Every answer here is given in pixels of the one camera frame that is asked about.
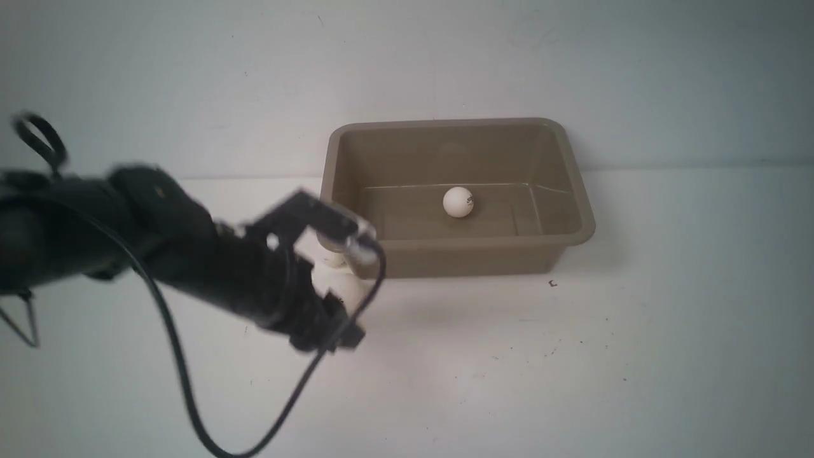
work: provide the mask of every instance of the black cable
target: black cable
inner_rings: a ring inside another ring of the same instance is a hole
[[[20,338],[25,345],[30,346],[31,348],[39,348],[40,347],[40,335],[37,331],[37,316],[34,314],[34,304],[31,300],[31,292],[25,291],[20,293],[20,299],[25,302],[25,309],[28,313],[28,325],[31,328],[31,338],[29,339],[23,332],[20,330],[20,327],[17,326],[17,323],[14,322],[13,319],[9,315],[6,314],[6,311],[0,307],[0,318],[8,324],[8,327],[17,334],[17,337]]]
[[[176,369],[178,370],[178,378],[181,379],[181,390],[184,395],[184,404],[186,405],[186,412],[190,418],[190,422],[192,423],[192,429],[195,431],[195,434],[198,436],[198,440],[209,450],[217,458],[249,458],[251,456],[256,455],[260,451],[265,448],[266,445],[271,442],[271,439],[274,438],[274,435],[280,430],[282,424],[285,422],[288,414],[291,413],[291,409],[294,407],[294,404],[297,402],[297,399],[302,394],[305,385],[308,383],[309,379],[313,375],[313,372],[317,369],[317,365],[322,360],[322,357],[325,356],[325,353],[329,349],[335,348],[336,345],[339,343],[339,339],[344,334],[345,330],[348,327],[352,326],[356,323],[359,315],[370,305],[373,301],[376,293],[379,291],[379,288],[382,286],[382,282],[384,281],[384,276],[387,272],[387,260],[384,256],[384,250],[382,249],[381,245],[370,237],[363,237],[360,239],[360,243],[364,246],[373,249],[376,252],[377,258],[379,258],[379,277],[376,279],[375,283],[373,284],[373,288],[367,293],[364,299],[361,300],[359,303],[359,307],[348,317],[348,320],[343,322],[340,326],[337,327],[336,330],[329,336],[325,343],[319,347],[317,350],[317,355],[314,356],[311,364],[305,369],[303,372],[300,381],[297,383],[294,390],[291,392],[291,396],[289,396],[286,405],[280,411],[280,414],[277,417],[277,420],[271,426],[271,429],[268,433],[251,449],[245,451],[243,453],[229,453],[226,450],[220,448],[215,441],[209,436],[206,428],[204,427],[204,423],[201,421],[200,414],[198,413],[198,407],[195,405],[195,396],[192,394],[192,381],[190,379],[190,374],[186,368],[186,358],[184,358],[184,352],[181,346],[181,339],[178,337],[178,332],[175,329],[175,322],[173,320],[173,315],[169,311],[169,306],[167,302],[164,300],[164,295],[161,293],[161,290],[156,284],[155,280],[153,279],[152,275],[147,271],[147,269],[142,264],[142,261],[138,258],[138,255],[133,251],[132,247],[127,243],[126,240],[121,238],[121,236],[116,233],[116,231],[112,230],[103,222],[100,222],[98,219],[90,216],[86,212],[75,209],[71,205],[64,204],[63,202],[59,202],[57,200],[46,199],[42,197],[34,197],[34,196],[22,196],[20,197],[21,200],[35,200],[36,202],[40,203],[47,203],[48,205],[55,205],[62,209],[66,209],[73,213],[78,218],[82,219],[83,221],[87,222],[94,228],[96,228],[99,232],[105,235],[108,239],[110,239],[113,243],[119,246],[122,251],[127,254],[127,257],[130,261],[133,262],[133,269],[144,279],[144,282],[147,284],[147,288],[150,290],[150,294],[152,295],[153,299],[155,300],[155,304],[158,306],[159,312],[161,313],[161,319],[164,321],[164,327],[167,330],[167,335],[169,336],[169,342],[173,349],[173,357],[175,358],[175,365]]]

